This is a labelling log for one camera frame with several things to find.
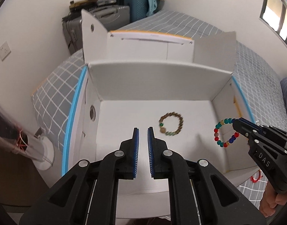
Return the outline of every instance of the wall socket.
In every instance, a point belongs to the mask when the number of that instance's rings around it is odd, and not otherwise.
[[[0,59],[3,61],[10,53],[11,50],[9,45],[7,44],[7,41],[5,41],[4,44],[0,47]]]

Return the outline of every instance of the gray suitcase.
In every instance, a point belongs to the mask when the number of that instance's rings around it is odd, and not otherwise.
[[[108,31],[117,30],[130,24],[130,8],[128,6],[104,6],[95,8],[89,12],[93,14]],[[64,37],[71,55],[83,46],[81,22],[82,18],[78,17],[62,23]]]

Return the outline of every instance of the window pane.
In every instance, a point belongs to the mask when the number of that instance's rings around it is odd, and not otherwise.
[[[280,36],[282,37],[283,40],[286,40],[286,38],[287,38],[287,9],[286,9],[283,27],[280,31]]]
[[[282,13],[281,0],[267,0],[266,9],[263,14],[263,19],[275,30],[279,28],[280,17]]]

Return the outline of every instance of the window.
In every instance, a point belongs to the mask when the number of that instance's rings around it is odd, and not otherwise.
[[[264,0],[260,16],[287,45],[287,5],[283,0]]]

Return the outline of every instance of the gray checkered bedsheet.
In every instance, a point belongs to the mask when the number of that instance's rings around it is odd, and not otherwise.
[[[193,39],[222,33],[218,28],[200,19],[167,10],[127,25],[121,30],[163,32]],[[75,67],[73,72],[68,70],[72,65]],[[60,151],[63,148],[73,93],[83,65],[80,50],[61,64],[32,96],[39,125]],[[272,124],[287,131],[287,115],[278,76],[263,58],[239,42],[233,76],[247,99],[255,122],[258,125]],[[263,175],[259,182],[247,180],[238,189],[259,207],[266,183],[267,178]]]

